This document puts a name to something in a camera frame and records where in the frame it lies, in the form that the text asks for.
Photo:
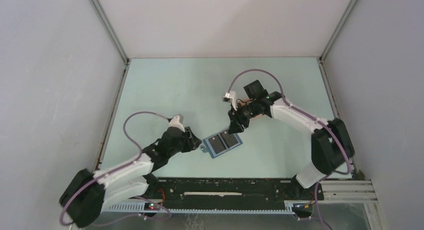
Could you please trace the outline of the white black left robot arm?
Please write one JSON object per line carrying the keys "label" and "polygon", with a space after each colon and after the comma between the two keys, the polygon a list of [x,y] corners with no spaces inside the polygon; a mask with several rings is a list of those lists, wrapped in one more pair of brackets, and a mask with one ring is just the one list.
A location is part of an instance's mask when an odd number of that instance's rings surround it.
{"label": "white black left robot arm", "polygon": [[124,163],[104,171],[78,171],[59,199],[60,223],[66,226],[64,216],[68,215],[72,224],[87,227],[115,203],[142,195],[153,198],[158,185],[152,173],[175,154],[191,152],[201,144],[190,127],[168,127],[160,138]]}

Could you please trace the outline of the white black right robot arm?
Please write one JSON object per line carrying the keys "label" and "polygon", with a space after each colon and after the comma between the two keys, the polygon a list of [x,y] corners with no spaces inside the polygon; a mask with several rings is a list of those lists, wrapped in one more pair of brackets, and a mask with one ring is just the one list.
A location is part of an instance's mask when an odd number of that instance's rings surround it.
{"label": "white black right robot arm", "polygon": [[331,175],[343,163],[348,164],[355,150],[343,120],[327,120],[313,116],[289,102],[281,93],[268,93],[256,80],[244,87],[247,101],[238,101],[237,94],[229,90],[222,99],[231,104],[228,111],[229,133],[242,133],[250,120],[263,115],[282,121],[309,137],[311,161],[292,178],[291,194],[304,199],[311,186]]}

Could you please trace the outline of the blue card holder wallet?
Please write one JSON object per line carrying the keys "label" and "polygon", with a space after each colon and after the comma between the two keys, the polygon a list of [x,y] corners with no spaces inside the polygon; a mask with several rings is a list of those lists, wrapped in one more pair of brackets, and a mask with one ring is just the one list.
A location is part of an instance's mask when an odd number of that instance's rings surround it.
{"label": "blue card holder wallet", "polygon": [[229,129],[221,130],[202,140],[200,149],[211,158],[217,158],[243,144],[238,134],[230,134]]}

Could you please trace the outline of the black credit card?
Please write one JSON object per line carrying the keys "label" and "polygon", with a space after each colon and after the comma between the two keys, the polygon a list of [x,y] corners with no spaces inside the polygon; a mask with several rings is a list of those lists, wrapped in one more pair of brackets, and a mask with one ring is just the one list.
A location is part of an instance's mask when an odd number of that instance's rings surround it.
{"label": "black credit card", "polygon": [[217,156],[218,154],[226,150],[226,147],[219,135],[211,136],[207,139],[207,141],[209,143],[210,152],[213,156]]}
{"label": "black credit card", "polygon": [[240,143],[238,138],[236,137],[236,135],[230,134],[228,132],[228,130],[224,130],[224,131],[220,132],[219,135],[223,139],[223,141],[224,141],[224,143],[225,143],[225,145],[227,146],[228,149],[234,148],[235,146],[237,146]]}

